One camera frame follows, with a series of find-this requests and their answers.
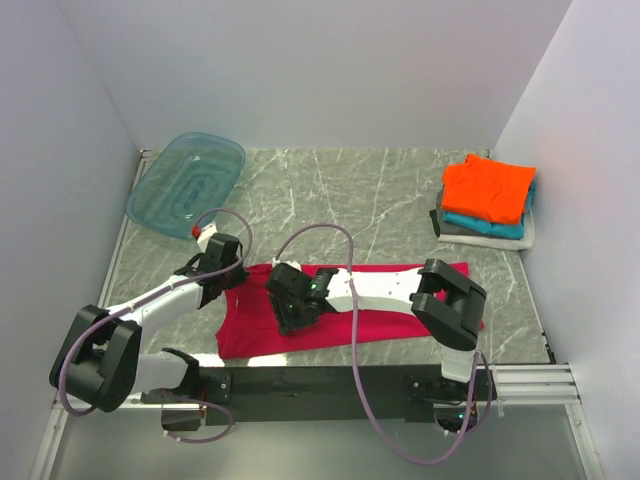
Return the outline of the magenta t-shirt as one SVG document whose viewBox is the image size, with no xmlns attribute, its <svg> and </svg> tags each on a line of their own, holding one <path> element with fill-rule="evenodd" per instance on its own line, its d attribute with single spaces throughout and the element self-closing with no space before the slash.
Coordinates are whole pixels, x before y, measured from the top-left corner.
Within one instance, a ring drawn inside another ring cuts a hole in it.
<svg viewBox="0 0 640 480">
<path fill-rule="evenodd" d="M 248 277 L 243 284 L 225 292 L 227 312 L 216 333 L 221 358 L 249 358 L 351 343 L 350 312 L 323 314 L 310 326 L 282 334 L 266 289 L 271 271 L 269 264 L 253 265 L 248 268 Z M 359 312 L 357 340 L 360 343 L 430 335 L 412 313 Z"/>
</svg>

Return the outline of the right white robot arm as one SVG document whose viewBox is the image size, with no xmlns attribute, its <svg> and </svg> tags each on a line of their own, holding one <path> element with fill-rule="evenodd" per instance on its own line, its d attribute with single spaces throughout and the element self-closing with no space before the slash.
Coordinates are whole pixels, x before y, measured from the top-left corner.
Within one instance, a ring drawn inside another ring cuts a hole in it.
<svg viewBox="0 0 640 480">
<path fill-rule="evenodd" d="M 313 276 L 279 263 L 266 289 L 282 333 L 309 327 L 324 314 L 411 315 L 440 344 L 442 393 L 460 399 L 474 386 L 472 363 L 487 293 L 446 262 L 431 259 L 396 272 L 327 267 Z"/>
</svg>

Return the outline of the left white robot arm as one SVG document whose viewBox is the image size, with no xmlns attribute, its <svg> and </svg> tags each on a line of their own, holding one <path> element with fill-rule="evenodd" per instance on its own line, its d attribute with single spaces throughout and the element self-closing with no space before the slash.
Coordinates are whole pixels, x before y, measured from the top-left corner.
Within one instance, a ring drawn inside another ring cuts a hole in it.
<svg viewBox="0 0 640 480">
<path fill-rule="evenodd" d="M 143 354 L 143 343 L 181 317 L 200 310 L 248 277 L 241 241 L 215 233 L 163 284 L 108 309 L 82 307 L 49 373 L 49 383 L 89 405 L 116 410 L 129 395 L 166 390 L 176 401 L 201 397 L 197 359 L 175 348 Z"/>
</svg>

